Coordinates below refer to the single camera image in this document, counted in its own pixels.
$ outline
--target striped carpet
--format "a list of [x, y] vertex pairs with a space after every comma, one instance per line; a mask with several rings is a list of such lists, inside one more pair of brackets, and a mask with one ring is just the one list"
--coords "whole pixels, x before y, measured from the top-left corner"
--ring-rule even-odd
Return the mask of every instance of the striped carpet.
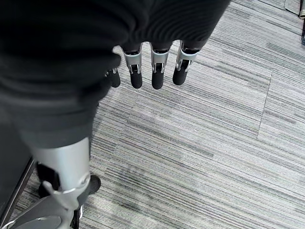
[[[102, 180], [82, 229], [304, 229], [303, 22], [284, 0], [233, 0], [191, 66], [151, 87], [122, 84], [100, 102], [91, 170]], [[38, 199], [33, 174], [14, 216]]]

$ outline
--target floor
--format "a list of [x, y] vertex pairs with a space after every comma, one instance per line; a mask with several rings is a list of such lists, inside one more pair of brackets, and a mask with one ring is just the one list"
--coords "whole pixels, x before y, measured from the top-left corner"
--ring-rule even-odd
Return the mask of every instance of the floor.
[[[191, 66], [172, 83], [175, 42], [161, 90], [125, 62], [122, 84], [100, 102], [81, 229], [304, 229], [303, 21], [285, 0], [233, 0]], [[38, 199], [33, 174], [14, 216]]]

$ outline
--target robotic finger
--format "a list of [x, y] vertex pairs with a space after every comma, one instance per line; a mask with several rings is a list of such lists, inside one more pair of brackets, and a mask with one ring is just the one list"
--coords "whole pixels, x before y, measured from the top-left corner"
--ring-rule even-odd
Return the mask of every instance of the robotic finger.
[[164, 70], [172, 42], [150, 43], [152, 59], [152, 87], [156, 90], [163, 86]]
[[117, 68], [109, 69], [106, 73], [106, 76], [110, 78], [112, 87], [116, 88], [120, 86], [121, 80]]
[[173, 83], [182, 85], [185, 82], [187, 72], [194, 62], [196, 55], [202, 49], [206, 41], [188, 42], [180, 41], [177, 55], [176, 68], [173, 73]]
[[142, 43], [125, 44], [122, 46], [122, 50], [130, 73], [132, 86], [139, 89], [142, 87]]

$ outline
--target black sleeve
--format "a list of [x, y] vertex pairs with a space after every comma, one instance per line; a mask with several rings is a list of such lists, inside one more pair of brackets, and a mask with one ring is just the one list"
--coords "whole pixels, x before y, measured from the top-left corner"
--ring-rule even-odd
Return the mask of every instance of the black sleeve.
[[95, 108], [120, 64], [115, 45], [148, 21], [150, 1], [2, 0], [0, 104], [30, 145], [91, 134]]

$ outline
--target black fingertip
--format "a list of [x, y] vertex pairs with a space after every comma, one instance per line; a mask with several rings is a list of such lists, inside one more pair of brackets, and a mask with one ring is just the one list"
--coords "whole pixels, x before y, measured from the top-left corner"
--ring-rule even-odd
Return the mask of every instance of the black fingertip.
[[176, 68], [175, 68], [175, 71], [173, 73], [173, 83], [175, 85], [182, 85], [186, 79], [186, 72], [185, 72], [185, 69], [183, 67], [181, 67], [180, 71], [178, 71]]
[[160, 70], [157, 70], [156, 73], [152, 74], [152, 87], [156, 90], [159, 90], [163, 86], [164, 73], [161, 73]]
[[116, 87], [120, 86], [121, 80], [120, 80], [120, 75], [119, 75], [118, 71], [116, 73], [113, 73], [113, 70], [109, 70], [108, 77], [111, 80], [112, 87], [116, 88]]
[[132, 82], [132, 86], [135, 89], [139, 89], [142, 87], [142, 74], [133, 72], [133, 74], [130, 74], [130, 80]]

